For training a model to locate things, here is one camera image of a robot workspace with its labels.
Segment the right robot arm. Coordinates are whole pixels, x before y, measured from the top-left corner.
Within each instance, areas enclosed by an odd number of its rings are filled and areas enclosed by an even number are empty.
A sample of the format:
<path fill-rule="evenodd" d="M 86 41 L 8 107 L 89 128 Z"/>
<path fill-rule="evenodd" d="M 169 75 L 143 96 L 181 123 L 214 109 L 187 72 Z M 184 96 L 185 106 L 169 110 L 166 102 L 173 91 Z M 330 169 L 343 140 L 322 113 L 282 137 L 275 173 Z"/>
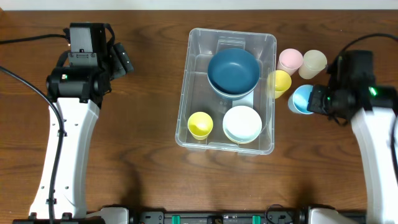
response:
<path fill-rule="evenodd" d="M 373 85 L 332 90 L 315 85 L 307 109 L 351 125 L 366 181 L 366 221 L 397 223 L 396 89 Z"/>

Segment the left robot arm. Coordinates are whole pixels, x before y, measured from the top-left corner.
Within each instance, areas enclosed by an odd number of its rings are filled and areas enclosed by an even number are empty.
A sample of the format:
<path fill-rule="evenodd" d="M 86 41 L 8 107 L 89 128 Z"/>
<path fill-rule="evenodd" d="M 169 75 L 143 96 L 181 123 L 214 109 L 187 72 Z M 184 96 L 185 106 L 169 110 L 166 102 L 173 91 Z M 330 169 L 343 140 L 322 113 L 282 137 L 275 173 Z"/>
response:
<path fill-rule="evenodd" d="M 72 23 L 70 50 L 46 79 L 50 132 L 39 189 L 29 218 L 86 217 L 85 180 L 91 136 L 111 81 L 133 71 L 124 46 L 106 38 L 109 24 Z"/>

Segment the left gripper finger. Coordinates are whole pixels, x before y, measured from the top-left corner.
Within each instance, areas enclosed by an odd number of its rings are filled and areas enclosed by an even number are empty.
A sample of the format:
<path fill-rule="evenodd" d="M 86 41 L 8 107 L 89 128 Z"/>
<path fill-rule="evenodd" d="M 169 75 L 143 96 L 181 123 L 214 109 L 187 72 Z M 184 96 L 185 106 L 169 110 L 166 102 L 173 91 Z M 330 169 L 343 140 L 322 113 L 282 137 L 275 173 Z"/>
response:
<path fill-rule="evenodd" d="M 121 77 L 125 76 L 126 71 L 125 71 L 124 67 L 122 66 L 122 63 L 119 60 L 117 53 L 115 52 L 113 47 L 111 48 L 110 56 L 112 59 L 112 66 L 113 66 L 111 79 L 114 80 L 114 79 L 121 78 Z"/>
<path fill-rule="evenodd" d="M 119 60 L 122 63 L 122 66 L 124 67 L 126 74 L 129 72 L 133 72 L 134 71 L 134 67 L 132 65 L 132 62 L 123 46 L 122 43 L 117 43 L 113 45 L 113 48 L 115 50 L 115 52 L 117 53 L 117 56 L 119 58 Z"/>

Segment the light grey bowl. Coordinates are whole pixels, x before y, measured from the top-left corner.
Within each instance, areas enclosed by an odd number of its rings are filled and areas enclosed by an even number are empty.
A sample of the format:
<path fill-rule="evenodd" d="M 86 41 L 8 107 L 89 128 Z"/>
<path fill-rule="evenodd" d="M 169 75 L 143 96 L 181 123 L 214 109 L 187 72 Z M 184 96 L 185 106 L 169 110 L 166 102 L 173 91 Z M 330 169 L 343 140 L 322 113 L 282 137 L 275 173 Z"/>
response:
<path fill-rule="evenodd" d="M 261 128 L 237 128 L 237 127 L 224 127 L 224 134 L 232 142 L 238 144 L 247 144 L 253 142 L 261 132 Z"/>

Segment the small cream bowl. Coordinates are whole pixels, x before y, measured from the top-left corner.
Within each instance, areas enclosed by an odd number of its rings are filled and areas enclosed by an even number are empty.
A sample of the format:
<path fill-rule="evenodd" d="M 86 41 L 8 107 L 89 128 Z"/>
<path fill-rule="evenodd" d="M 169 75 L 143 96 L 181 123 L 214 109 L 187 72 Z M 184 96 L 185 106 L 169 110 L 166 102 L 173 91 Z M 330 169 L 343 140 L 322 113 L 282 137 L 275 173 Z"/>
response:
<path fill-rule="evenodd" d="M 235 106 L 226 112 L 223 117 L 224 127 L 261 128 L 262 120 L 259 114 L 247 106 Z"/>

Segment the yellow cup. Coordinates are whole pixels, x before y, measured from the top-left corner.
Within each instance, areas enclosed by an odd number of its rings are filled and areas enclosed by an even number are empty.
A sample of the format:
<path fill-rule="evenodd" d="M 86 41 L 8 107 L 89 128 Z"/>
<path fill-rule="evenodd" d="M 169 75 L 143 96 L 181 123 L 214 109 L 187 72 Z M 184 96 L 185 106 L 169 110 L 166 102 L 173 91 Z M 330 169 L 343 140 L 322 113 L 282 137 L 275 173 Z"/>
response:
<path fill-rule="evenodd" d="M 274 94 L 275 99 L 282 96 L 291 87 L 291 84 L 291 76 L 283 70 L 276 70 L 269 75 L 269 92 Z"/>
<path fill-rule="evenodd" d="M 193 113 L 188 119 L 188 130 L 196 140 L 206 139 L 213 129 L 213 120 L 204 112 Z"/>

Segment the light blue cup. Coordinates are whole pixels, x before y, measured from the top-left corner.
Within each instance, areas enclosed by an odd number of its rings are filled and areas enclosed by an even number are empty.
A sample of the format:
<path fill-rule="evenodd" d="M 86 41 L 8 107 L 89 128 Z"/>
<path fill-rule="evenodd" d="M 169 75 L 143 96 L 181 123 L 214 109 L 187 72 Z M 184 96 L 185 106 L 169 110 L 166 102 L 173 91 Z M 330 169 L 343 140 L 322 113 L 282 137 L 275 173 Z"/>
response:
<path fill-rule="evenodd" d="M 288 100 L 289 110 L 297 114 L 313 114 L 307 109 L 313 85 L 302 85 L 298 87 Z"/>

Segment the dark blue bowl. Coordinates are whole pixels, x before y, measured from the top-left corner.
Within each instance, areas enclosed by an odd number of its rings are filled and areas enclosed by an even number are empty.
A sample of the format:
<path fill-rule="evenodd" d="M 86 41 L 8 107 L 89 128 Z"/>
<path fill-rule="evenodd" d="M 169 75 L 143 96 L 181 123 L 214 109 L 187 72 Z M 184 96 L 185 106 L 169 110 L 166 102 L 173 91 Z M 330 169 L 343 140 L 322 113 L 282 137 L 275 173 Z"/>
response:
<path fill-rule="evenodd" d="M 218 52 L 208 65 L 209 83 L 227 95 L 245 95 L 260 78 L 261 69 L 255 57 L 243 49 L 229 48 Z"/>
<path fill-rule="evenodd" d="M 210 81 L 208 81 L 211 89 L 220 97 L 222 98 L 226 98 L 229 100 L 240 100 L 242 98 L 244 98 L 246 95 L 250 94 L 252 91 L 254 91 L 255 87 L 257 87 L 257 84 L 251 88 L 249 91 L 241 93 L 241 94 L 229 94 L 229 93 L 224 93 L 221 90 L 218 90 Z"/>

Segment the cream cup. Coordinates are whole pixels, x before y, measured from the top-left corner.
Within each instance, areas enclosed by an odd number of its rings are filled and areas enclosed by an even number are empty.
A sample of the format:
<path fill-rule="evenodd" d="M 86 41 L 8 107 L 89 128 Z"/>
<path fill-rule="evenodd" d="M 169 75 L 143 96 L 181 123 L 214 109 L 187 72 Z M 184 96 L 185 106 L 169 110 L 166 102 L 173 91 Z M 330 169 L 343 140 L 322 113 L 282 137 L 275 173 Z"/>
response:
<path fill-rule="evenodd" d="M 298 73 L 304 79 L 312 79 L 327 66 L 327 58 L 319 50 L 309 50 L 303 56 L 303 64 Z"/>

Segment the pink cup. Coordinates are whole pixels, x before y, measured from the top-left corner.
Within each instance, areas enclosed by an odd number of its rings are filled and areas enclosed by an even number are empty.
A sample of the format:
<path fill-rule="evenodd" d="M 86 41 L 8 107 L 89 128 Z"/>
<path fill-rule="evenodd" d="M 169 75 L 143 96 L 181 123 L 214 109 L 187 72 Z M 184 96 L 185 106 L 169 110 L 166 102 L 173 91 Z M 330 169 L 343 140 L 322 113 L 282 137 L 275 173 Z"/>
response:
<path fill-rule="evenodd" d="M 279 55 L 277 70 L 283 70 L 292 76 L 303 64 L 303 55 L 296 49 L 285 49 Z"/>

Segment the yellow bowl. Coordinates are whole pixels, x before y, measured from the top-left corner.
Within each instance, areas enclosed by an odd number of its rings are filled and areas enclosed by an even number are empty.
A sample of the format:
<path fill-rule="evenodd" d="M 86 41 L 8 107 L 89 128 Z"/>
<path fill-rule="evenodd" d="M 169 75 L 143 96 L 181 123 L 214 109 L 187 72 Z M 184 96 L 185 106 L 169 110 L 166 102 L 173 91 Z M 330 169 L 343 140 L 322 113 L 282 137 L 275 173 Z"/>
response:
<path fill-rule="evenodd" d="M 260 134 L 259 131 L 256 131 L 254 133 L 249 133 L 249 134 L 233 134 L 232 132 L 228 131 L 227 129 L 223 130 L 224 135 L 232 142 L 236 144 L 248 144 L 250 142 L 253 142 Z"/>

